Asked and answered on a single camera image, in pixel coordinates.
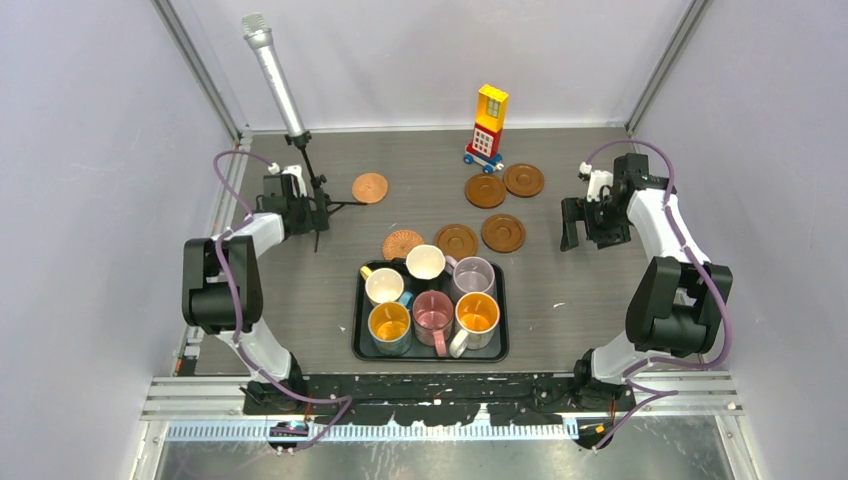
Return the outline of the light woven coaster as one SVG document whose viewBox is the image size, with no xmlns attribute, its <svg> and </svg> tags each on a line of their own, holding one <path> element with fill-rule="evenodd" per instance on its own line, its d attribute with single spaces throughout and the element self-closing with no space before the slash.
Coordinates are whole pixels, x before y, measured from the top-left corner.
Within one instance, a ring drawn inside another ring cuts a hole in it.
<svg viewBox="0 0 848 480">
<path fill-rule="evenodd" d="M 385 198 L 389 190 L 387 179 L 375 172 L 358 176 L 352 184 L 352 195 L 358 202 L 365 204 L 378 203 Z"/>
<path fill-rule="evenodd" d="M 413 248 L 424 243 L 423 237 L 413 230 L 397 230 L 385 238 L 381 250 L 385 260 L 405 259 Z"/>
</svg>

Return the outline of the dark wooden coaster two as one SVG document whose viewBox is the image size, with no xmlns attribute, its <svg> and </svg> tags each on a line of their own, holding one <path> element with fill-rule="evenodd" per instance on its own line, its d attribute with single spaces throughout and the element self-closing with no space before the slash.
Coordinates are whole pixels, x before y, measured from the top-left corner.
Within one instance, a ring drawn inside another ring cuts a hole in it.
<svg viewBox="0 0 848 480">
<path fill-rule="evenodd" d="M 541 170 L 527 163 L 507 167 L 504 170 L 502 180 L 510 194 L 521 198 L 538 195 L 545 185 L 545 177 Z"/>
</svg>

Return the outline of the dark wooden coaster three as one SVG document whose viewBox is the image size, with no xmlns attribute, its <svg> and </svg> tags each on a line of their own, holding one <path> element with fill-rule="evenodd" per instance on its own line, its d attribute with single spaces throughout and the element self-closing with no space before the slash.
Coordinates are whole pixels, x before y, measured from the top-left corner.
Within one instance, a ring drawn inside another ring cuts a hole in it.
<svg viewBox="0 0 848 480">
<path fill-rule="evenodd" d="M 497 253 L 511 253 L 520 249 L 526 240 L 523 223 L 509 214 L 495 214 L 482 224 L 484 244 Z"/>
</svg>

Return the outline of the cream cup yellow handle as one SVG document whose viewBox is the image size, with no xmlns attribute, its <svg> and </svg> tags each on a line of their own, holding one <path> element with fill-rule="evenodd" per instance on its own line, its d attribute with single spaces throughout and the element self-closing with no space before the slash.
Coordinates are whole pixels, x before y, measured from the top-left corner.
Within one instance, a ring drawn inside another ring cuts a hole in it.
<svg viewBox="0 0 848 480">
<path fill-rule="evenodd" d="M 404 279 L 392 268 L 362 266 L 359 272 L 365 281 L 365 294 L 374 306 L 395 302 L 404 294 Z"/>
</svg>

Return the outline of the dark wooden coaster one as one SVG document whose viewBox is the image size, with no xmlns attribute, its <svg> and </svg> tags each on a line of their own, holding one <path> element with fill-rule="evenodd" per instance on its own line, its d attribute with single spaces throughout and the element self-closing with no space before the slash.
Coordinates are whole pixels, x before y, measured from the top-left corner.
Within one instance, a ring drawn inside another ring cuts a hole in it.
<svg viewBox="0 0 848 480">
<path fill-rule="evenodd" d="M 503 181 L 493 174 L 478 174 L 470 177 L 464 187 L 465 197 L 473 206 L 482 209 L 498 207 L 506 198 Z"/>
</svg>

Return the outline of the lilac textured mug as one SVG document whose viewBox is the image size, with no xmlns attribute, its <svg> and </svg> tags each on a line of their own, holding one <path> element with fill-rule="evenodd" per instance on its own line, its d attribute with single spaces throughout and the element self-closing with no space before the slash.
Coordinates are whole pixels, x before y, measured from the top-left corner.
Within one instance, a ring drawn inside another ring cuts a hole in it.
<svg viewBox="0 0 848 480">
<path fill-rule="evenodd" d="M 496 277 L 492 263 L 476 256 L 461 260 L 446 256 L 445 261 L 445 271 L 451 275 L 449 294 L 454 302 L 468 293 L 494 295 Z"/>
</svg>

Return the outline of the white cup black outside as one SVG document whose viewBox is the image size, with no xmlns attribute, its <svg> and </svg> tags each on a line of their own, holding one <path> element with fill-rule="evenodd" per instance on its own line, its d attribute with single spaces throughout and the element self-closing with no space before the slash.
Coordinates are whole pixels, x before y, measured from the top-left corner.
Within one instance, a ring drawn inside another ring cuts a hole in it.
<svg viewBox="0 0 848 480">
<path fill-rule="evenodd" d="M 395 258 L 393 264 L 400 268 L 408 286 L 417 292 L 441 289 L 441 276 L 447 261 L 441 249 L 422 244 L 413 247 L 405 258 Z"/>
</svg>

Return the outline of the dark wooden coaster four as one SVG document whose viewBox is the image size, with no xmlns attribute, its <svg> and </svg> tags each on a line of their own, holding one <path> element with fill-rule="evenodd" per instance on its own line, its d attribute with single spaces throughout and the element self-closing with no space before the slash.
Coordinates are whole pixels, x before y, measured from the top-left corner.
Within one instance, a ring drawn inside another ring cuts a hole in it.
<svg viewBox="0 0 848 480">
<path fill-rule="evenodd" d="M 434 245 L 446 256 L 461 260 L 477 254 L 479 241 L 470 227 L 463 224 L 449 224 L 436 233 Z"/>
</svg>

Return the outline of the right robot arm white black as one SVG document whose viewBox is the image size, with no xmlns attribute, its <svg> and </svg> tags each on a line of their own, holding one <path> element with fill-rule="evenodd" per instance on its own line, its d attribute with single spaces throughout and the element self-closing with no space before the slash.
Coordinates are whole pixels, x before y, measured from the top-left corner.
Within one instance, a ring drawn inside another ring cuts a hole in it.
<svg viewBox="0 0 848 480">
<path fill-rule="evenodd" d="M 561 202 L 561 251 L 578 246 L 582 223 L 587 240 L 600 249 L 637 234 L 647 257 L 623 332 L 574 365 L 571 400 L 591 411 L 619 400 L 638 370 L 656 363 L 683 365 L 687 357 L 711 350 L 733 275 L 697 246 L 671 177 L 651 174 L 647 156 L 627 153 L 610 171 L 583 162 L 578 176 L 587 182 L 587 192 Z"/>
</svg>

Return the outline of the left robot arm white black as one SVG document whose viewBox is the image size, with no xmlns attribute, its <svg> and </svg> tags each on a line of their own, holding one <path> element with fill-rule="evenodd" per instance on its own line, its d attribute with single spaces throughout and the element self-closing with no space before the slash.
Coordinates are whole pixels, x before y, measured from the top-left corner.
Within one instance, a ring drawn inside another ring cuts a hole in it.
<svg viewBox="0 0 848 480">
<path fill-rule="evenodd" d="M 264 178 L 266 195 L 282 209 L 248 214 L 238 229 L 186 241 L 182 313 L 186 323 L 212 335 L 248 367 L 255 382 L 270 385 L 268 400 L 280 412 L 298 412 L 307 398 L 299 365 L 263 319 L 258 259 L 287 237 L 290 214 L 309 206 L 305 181 L 287 170 Z"/>
</svg>

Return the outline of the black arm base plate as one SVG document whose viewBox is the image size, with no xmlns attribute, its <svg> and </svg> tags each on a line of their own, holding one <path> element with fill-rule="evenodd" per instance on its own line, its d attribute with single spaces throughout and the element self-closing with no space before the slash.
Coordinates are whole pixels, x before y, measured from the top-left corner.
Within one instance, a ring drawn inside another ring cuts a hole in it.
<svg viewBox="0 0 848 480">
<path fill-rule="evenodd" d="M 293 399 L 272 385 L 250 381 L 240 391 L 247 415 L 295 415 L 327 425 L 466 426 L 486 412 L 494 426 L 552 425 L 566 413 L 625 413 L 631 392 L 612 398 L 579 395 L 572 375 L 557 373 L 452 373 L 311 375 Z"/>
</svg>

